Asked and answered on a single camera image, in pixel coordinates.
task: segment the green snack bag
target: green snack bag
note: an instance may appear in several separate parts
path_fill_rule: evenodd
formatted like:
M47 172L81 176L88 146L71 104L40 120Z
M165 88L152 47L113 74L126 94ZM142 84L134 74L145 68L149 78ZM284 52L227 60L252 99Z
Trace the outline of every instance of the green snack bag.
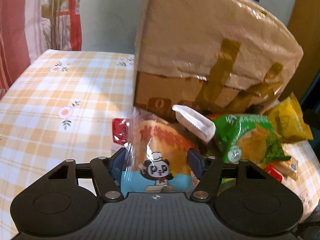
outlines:
M281 143L265 115L224 115L214 121L214 140L225 163L248 159L261 168L269 162L287 161Z

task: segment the white circular label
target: white circular label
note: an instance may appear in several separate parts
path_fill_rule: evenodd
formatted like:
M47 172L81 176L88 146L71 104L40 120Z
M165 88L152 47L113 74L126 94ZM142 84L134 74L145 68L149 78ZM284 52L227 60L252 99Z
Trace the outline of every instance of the white circular label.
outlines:
M232 163L236 163L240 160L241 158L241 149L239 146L232 146L230 148L230 151L228 152L228 159L232 162Z

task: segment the silver screw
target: silver screw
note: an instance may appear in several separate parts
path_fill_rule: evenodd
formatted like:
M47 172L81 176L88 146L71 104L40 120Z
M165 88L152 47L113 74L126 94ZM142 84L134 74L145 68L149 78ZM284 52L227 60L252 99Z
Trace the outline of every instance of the silver screw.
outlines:
M119 198L121 194L120 192L117 192L117 191L108 191L107 193L105 193L105 196L108 199L116 199L116 198Z
M199 190L199 191L196 191L195 193L193 193L193 196L198 199L205 199L205 198L209 197L209 193L202 191L202 190Z

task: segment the blue package bottom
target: blue package bottom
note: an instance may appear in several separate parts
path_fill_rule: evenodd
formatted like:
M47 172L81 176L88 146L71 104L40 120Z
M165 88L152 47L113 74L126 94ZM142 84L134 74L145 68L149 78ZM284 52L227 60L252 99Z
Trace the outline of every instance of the blue package bottom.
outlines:
M121 176L121 191L124 196L128 192L144 192L147 186L155 184L154 181L142 177L139 171L134 171L130 175L130 181L125 178L125 171ZM190 175L176 174L175 177L168 181L168 185L173 186L173 192L187 192L193 190Z

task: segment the white wrapped snack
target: white wrapped snack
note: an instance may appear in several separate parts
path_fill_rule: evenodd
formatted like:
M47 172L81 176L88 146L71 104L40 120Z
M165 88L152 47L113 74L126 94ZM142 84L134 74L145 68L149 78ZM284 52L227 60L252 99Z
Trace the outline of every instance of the white wrapped snack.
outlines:
M206 143L211 141L216 132L214 122L188 106L173 105L172 110L176 112L178 122L190 132Z

